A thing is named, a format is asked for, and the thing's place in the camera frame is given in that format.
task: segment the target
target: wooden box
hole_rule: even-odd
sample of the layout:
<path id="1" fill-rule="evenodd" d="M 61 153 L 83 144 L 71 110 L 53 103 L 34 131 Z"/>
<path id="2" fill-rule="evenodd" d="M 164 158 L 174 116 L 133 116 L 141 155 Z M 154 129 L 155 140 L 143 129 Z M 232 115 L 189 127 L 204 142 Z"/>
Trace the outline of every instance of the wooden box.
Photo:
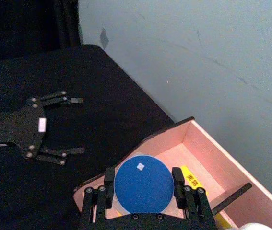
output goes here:
<path id="1" fill-rule="evenodd" d="M 186 165 L 208 192 L 211 208 L 223 201 L 235 190 L 250 182 L 253 187 L 220 214 L 232 226 L 257 222 L 272 228 L 272 194 L 224 150 L 193 118 L 186 119 L 146 138 L 115 169 L 132 156 L 145 154 L 160 159 L 169 170 Z M 103 184 L 99 175 L 79 186 L 74 200 L 82 209 L 84 189 L 97 188 Z M 176 203 L 171 202 L 166 214 L 183 217 Z M 107 218 L 121 215 L 119 204 L 114 199 Z"/>

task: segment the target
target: black tablecloth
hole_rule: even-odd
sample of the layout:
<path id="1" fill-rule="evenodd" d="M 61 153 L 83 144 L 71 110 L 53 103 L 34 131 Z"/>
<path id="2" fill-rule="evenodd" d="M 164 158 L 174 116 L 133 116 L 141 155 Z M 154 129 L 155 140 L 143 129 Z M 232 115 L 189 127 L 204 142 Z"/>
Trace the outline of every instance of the black tablecloth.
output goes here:
<path id="1" fill-rule="evenodd" d="M 83 108 L 47 113 L 44 145 L 85 146 L 65 166 L 28 161 L 17 147 L 0 149 L 0 229 L 73 229 L 73 189 L 118 163 L 142 139 L 173 123 L 97 46 L 80 46 L 0 62 L 0 112 L 31 96 L 66 90 Z"/>

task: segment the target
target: screw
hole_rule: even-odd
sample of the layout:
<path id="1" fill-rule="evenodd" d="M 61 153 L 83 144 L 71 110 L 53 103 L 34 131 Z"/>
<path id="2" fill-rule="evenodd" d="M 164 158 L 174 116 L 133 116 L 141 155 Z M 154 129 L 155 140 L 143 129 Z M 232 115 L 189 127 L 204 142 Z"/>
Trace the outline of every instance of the screw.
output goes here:
<path id="1" fill-rule="evenodd" d="M 199 193 L 204 193 L 204 189 L 198 188 Z"/>
<path id="2" fill-rule="evenodd" d="M 92 188 L 87 188 L 86 193 L 90 193 L 90 192 L 92 192 Z"/>
<path id="3" fill-rule="evenodd" d="M 156 218 L 157 218 L 157 220 L 163 220 L 164 216 L 162 214 L 157 214 Z"/>
<path id="4" fill-rule="evenodd" d="M 187 191 L 187 192 L 190 192 L 190 191 L 191 191 L 191 188 L 190 188 L 189 186 L 186 186 L 184 189 L 185 189 L 185 191 Z"/>
<path id="5" fill-rule="evenodd" d="M 139 216 L 137 214 L 132 215 L 132 219 L 137 220 L 139 219 Z"/>

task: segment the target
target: white wall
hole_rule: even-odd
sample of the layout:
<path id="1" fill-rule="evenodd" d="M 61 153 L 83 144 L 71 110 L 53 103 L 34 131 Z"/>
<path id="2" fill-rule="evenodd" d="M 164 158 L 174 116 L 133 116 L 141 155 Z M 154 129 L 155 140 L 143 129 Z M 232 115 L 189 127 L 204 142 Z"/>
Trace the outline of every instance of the white wall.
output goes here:
<path id="1" fill-rule="evenodd" d="M 272 0 L 79 0 L 79 17 L 83 43 L 104 28 L 169 116 L 194 116 L 272 192 Z"/>

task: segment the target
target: blue disc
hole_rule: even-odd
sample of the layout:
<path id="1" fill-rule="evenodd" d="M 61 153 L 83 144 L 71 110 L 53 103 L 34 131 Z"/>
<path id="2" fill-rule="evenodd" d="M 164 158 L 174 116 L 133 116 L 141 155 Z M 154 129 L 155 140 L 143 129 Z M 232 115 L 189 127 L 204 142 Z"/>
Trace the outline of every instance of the blue disc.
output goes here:
<path id="1" fill-rule="evenodd" d="M 114 188 L 117 200 L 130 213 L 160 213 L 170 203 L 174 183 L 169 169 L 150 156 L 130 158 L 119 168 Z"/>

